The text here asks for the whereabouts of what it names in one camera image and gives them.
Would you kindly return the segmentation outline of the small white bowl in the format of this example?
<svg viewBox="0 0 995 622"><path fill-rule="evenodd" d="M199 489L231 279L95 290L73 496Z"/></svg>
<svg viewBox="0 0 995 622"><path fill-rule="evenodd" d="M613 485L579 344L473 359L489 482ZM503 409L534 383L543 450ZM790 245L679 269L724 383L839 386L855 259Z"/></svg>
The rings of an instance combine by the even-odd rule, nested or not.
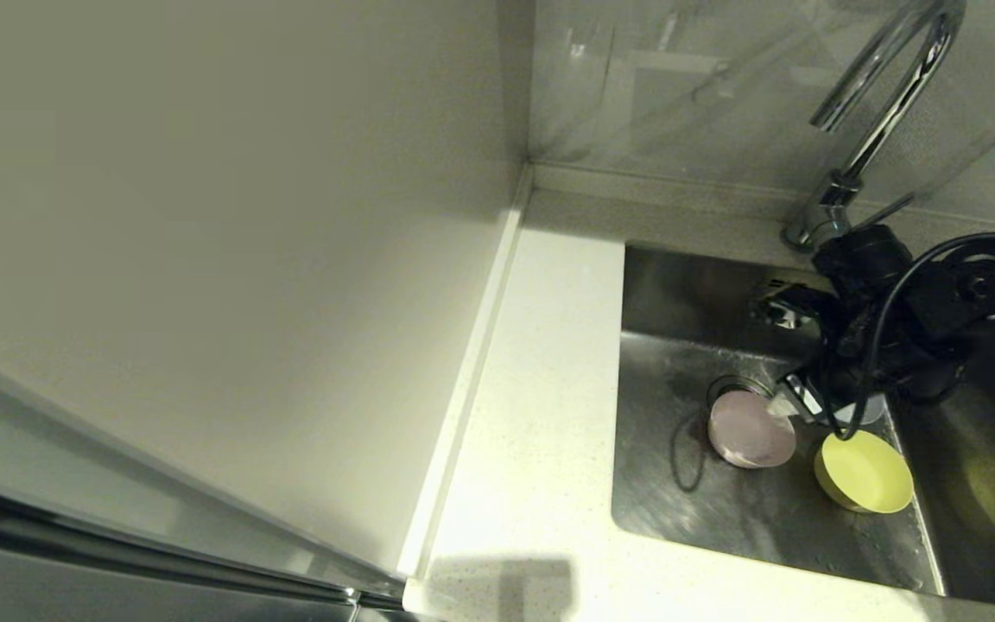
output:
<svg viewBox="0 0 995 622"><path fill-rule="evenodd" d="M856 403L851 402L838 409L834 413L834 417L837 418L841 426L846 427L852 422L854 409L856 409ZM867 401L867 406L865 406L865 412L862 414L859 426L864 428L865 426L872 425L874 422L879 421L885 413L887 413L887 397L882 393L873 393Z"/></svg>

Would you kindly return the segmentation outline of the round metal drain strainer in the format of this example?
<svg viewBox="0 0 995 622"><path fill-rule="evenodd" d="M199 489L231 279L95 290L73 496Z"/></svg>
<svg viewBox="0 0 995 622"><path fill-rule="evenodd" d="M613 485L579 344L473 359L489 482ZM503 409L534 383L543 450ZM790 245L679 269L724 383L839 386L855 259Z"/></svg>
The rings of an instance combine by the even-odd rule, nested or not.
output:
<svg viewBox="0 0 995 622"><path fill-rule="evenodd" d="M707 386L706 403L708 408L711 409L720 397L732 392L750 392L765 399L771 399L775 396L774 391L768 385L759 382L758 379L740 377L739 375L723 375L723 377L715 378Z"/></svg>

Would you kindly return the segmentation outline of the chrome faucet lever handle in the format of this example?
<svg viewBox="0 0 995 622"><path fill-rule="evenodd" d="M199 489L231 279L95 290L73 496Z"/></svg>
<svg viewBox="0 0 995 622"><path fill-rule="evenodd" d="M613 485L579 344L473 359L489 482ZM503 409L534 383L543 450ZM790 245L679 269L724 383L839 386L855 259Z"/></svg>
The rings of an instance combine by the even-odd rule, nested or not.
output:
<svg viewBox="0 0 995 622"><path fill-rule="evenodd" d="M882 223L882 221L886 220L892 215L895 215L895 213L899 213L900 210L904 209L905 207L908 207L908 205L911 205L912 202L915 200L916 200L916 193L905 194L904 196L900 197L899 200L891 202L891 204L889 204L888 206L885 206L881 210L878 210L876 213L873 213L869 217L862 220L861 223L856 224L853 227L853 230L861 230L873 227L874 225L879 225L880 223Z"/></svg>

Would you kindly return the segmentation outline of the chrome gooseneck faucet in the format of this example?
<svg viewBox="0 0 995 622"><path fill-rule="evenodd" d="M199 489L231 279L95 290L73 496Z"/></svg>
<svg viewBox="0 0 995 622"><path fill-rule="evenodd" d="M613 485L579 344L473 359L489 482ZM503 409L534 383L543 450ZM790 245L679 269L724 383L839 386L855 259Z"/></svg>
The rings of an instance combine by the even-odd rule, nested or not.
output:
<svg viewBox="0 0 995 622"><path fill-rule="evenodd" d="M907 0L861 48L809 119L818 130L833 131L856 109L882 73L917 37L922 44L895 91L862 131L845 164L830 169L782 231L789 247L817 252L852 231L849 208L864 187L865 172L896 133L954 47L967 12L967 0Z"/></svg>

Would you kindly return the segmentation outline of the pale pink bowl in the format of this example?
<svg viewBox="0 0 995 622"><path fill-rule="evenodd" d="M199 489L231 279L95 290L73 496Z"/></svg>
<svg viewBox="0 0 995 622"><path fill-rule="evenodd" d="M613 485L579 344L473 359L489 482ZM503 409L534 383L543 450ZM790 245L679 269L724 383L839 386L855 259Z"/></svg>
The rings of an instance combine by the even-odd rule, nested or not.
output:
<svg viewBox="0 0 995 622"><path fill-rule="evenodd" d="M707 436L723 460L744 469L779 467L796 453L796 430L789 415L771 399L748 390L729 390L714 399Z"/></svg>

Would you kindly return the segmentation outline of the stainless steel sink basin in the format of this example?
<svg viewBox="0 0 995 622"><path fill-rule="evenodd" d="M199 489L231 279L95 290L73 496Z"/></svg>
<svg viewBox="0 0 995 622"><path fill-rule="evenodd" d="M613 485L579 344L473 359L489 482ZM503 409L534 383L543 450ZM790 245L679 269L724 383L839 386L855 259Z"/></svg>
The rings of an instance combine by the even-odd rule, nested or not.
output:
<svg viewBox="0 0 995 622"><path fill-rule="evenodd" d="M907 458L904 511L847 511L821 490L827 430L793 420L796 453L769 469L727 463L707 436L707 386L723 375L771 390L816 351L816 327L779 329L751 311L800 270L624 249L612 519L631 534L818 574L995 605L995 336L950 397L890 395L869 426Z"/></svg>

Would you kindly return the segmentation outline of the white countertop edge strip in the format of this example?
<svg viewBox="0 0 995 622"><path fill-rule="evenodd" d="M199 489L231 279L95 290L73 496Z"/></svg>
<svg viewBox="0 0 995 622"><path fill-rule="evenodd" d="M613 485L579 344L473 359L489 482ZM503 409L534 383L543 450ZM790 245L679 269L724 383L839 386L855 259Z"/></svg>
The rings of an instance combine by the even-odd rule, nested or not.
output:
<svg viewBox="0 0 995 622"><path fill-rule="evenodd" d="M502 225L500 240L485 281L478 313L475 315L472 331L467 340L465 357L459 366L437 444L429 461L425 484L420 491L402 545L402 553L399 555L396 572L407 578L425 575L429 566L431 548L438 535L447 493L453 484L459 451L469 428L475 394L485 373L487 351L495 323L498 321L497 317L500 315L506 283L517 252L524 212L528 208L535 185L536 166L525 162L518 175L512 205L505 210L500 221Z"/></svg>

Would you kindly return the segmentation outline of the yellow-green bowl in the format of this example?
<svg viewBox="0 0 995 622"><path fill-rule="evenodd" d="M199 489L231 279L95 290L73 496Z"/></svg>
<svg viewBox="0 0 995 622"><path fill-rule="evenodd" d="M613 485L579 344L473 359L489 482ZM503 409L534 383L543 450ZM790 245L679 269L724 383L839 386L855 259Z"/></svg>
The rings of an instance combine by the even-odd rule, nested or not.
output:
<svg viewBox="0 0 995 622"><path fill-rule="evenodd" d="M814 476L847 511L889 515L915 499L915 481L903 455L867 430L846 441L829 434L814 456Z"/></svg>

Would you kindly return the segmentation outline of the white cabinet side panel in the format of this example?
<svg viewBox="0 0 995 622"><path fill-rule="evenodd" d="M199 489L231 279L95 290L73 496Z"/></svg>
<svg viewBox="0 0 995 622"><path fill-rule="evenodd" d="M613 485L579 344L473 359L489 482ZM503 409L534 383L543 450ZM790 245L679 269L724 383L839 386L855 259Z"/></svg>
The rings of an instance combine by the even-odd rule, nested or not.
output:
<svg viewBox="0 0 995 622"><path fill-rule="evenodd" d="M0 0L0 374L402 576L535 26L536 0Z"/></svg>

